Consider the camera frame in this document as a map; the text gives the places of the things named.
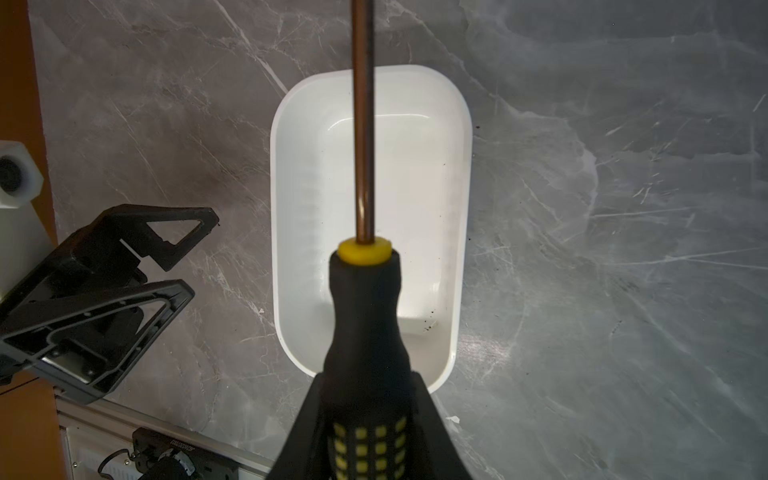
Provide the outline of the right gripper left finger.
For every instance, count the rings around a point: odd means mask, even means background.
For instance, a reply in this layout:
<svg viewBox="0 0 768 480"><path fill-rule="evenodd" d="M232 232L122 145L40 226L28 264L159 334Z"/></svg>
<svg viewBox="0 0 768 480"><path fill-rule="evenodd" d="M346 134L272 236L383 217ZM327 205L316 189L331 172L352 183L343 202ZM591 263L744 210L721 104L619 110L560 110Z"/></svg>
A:
<svg viewBox="0 0 768 480"><path fill-rule="evenodd" d="M324 375L317 374L267 480L329 479L325 410L321 400Z"/></svg>

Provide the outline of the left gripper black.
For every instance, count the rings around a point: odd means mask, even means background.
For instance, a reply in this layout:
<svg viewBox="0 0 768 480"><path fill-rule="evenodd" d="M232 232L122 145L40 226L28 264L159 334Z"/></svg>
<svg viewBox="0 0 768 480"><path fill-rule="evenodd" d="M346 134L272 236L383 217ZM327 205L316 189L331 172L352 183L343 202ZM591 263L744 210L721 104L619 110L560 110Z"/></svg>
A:
<svg viewBox="0 0 768 480"><path fill-rule="evenodd" d="M180 240L152 226L190 222ZM1 300L1 384L25 370L80 404L113 392L194 298L182 280L147 283L140 260L170 271L219 223L207 207L123 204L59 246L67 265L42 265Z"/></svg>

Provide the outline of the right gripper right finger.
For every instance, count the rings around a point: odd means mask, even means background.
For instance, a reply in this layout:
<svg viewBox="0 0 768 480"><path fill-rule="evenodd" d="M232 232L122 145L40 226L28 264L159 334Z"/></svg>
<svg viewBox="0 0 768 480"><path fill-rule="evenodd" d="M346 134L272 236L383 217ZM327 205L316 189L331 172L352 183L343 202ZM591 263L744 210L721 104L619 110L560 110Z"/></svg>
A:
<svg viewBox="0 0 768 480"><path fill-rule="evenodd" d="M408 479L465 479L471 476L417 372L410 374L411 419L407 454Z"/></svg>

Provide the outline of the black yellow screwdriver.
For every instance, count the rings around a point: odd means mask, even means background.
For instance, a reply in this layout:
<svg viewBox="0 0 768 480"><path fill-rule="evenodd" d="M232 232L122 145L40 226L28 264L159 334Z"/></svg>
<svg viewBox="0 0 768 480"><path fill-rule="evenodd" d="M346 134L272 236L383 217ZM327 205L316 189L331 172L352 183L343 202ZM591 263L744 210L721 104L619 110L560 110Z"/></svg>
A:
<svg viewBox="0 0 768 480"><path fill-rule="evenodd" d="M351 4L355 235L330 258L335 325L324 362L336 479L407 476L410 362L397 322L400 259L375 234L374 6Z"/></svg>

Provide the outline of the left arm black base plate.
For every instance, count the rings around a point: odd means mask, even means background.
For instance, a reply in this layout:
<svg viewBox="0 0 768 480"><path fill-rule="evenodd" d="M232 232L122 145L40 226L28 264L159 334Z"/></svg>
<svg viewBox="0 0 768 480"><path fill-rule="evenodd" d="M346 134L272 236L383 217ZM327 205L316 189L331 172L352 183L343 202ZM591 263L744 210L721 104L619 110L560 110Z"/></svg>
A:
<svg viewBox="0 0 768 480"><path fill-rule="evenodd" d="M234 460L165 434L139 428L132 441L141 480L239 478L239 464Z"/></svg>

